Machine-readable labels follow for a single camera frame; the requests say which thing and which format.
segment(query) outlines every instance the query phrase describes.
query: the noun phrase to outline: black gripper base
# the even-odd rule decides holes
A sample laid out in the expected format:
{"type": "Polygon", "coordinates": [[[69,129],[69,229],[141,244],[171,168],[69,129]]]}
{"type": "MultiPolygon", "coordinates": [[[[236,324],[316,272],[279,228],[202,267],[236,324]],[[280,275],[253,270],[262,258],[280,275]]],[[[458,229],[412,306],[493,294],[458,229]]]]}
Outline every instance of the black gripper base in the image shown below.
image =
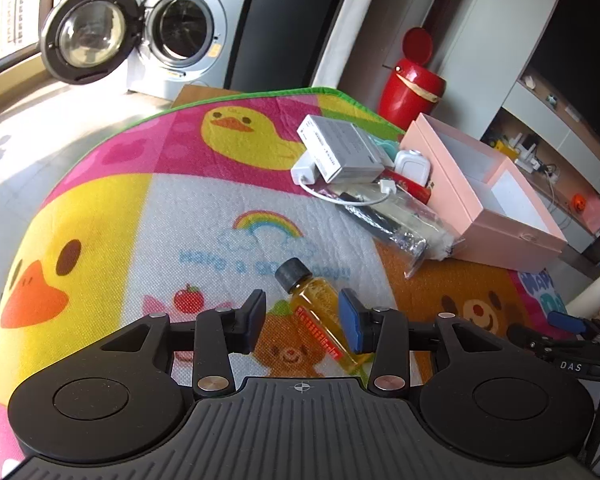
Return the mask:
{"type": "Polygon", "coordinates": [[[471,460],[422,429],[404,400],[364,391],[356,379],[248,378],[237,393],[197,403],[157,449],[106,466],[35,457],[13,480],[580,480],[573,458],[505,467],[471,460]]]}

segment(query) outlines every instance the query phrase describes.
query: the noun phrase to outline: white box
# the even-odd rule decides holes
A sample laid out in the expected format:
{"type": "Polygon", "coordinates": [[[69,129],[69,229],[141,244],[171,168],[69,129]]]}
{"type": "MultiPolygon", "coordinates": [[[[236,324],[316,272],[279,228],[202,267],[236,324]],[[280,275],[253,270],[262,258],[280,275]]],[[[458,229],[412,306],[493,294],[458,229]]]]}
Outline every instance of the white box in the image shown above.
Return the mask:
{"type": "Polygon", "coordinates": [[[364,184],[384,170],[378,147],[349,121],[307,115],[298,135],[327,183],[364,184]]]}

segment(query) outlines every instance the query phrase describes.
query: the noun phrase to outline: play mat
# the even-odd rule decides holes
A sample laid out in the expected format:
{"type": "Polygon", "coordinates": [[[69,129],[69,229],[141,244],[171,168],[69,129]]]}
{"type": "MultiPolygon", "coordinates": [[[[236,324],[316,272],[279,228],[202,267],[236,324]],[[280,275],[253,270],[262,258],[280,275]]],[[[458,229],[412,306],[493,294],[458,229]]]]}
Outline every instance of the play mat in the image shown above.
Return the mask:
{"type": "MultiPolygon", "coordinates": [[[[392,250],[295,186],[289,169],[304,151],[296,129],[307,114],[384,139],[403,134],[332,89],[242,94],[136,124],[56,186],[25,234],[0,304],[0,476],[22,459],[6,411],[16,386],[152,312],[189,320],[262,288],[269,312],[256,351],[231,357],[236,384],[250,375],[343,375],[290,315],[274,279],[292,256],[336,288],[354,288],[368,306],[399,308],[411,320],[446,311],[501,336],[512,322],[550,332],[544,314],[564,306],[547,273],[449,259],[426,262],[406,281],[392,250]],[[300,358],[282,359],[286,348],[300,358]]],[[[188,352],[174,359],[181,384],[190,384],[191,361],[188,352]]],[[[412,383],[430,377],[426,355],[411,363],[412,383]]]]}

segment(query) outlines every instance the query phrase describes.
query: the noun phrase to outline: black television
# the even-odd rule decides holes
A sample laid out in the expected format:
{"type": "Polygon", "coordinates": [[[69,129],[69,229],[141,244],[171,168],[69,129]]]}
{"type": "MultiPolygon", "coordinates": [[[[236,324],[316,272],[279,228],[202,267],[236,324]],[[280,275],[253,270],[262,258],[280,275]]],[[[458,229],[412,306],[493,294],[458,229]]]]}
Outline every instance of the black television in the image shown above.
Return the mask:
{"type": "Polygon", "coordinates": [[[600,138],[600,0],[558,0],[529,65],[600,138]]]}

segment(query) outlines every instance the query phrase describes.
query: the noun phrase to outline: paper tag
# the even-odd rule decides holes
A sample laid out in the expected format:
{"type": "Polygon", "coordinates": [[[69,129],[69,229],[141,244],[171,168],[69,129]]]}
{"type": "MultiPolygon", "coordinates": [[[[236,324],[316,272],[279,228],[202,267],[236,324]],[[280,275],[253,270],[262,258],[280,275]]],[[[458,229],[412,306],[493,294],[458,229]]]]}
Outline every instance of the paper tag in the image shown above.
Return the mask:
{"type": "Polygon", "coordinates": [[[214,43],[213,45],[211,45],[211,48],[209,49],[207,55],[209,57],[218,57],[218,54],[220,54],[220,50],[222,50],[222,45],[220,43],[214,43]]]}
{"type": "Polygon", "coordinates": [[[336,361],[342,357],[340,349],[331,341],[329,336],[322,330],[313,319],[311,315],[301,306],[296,308],[296,317],[304,324],[309,330],[309,333],[316,339],[320,346],[336,361]]]}

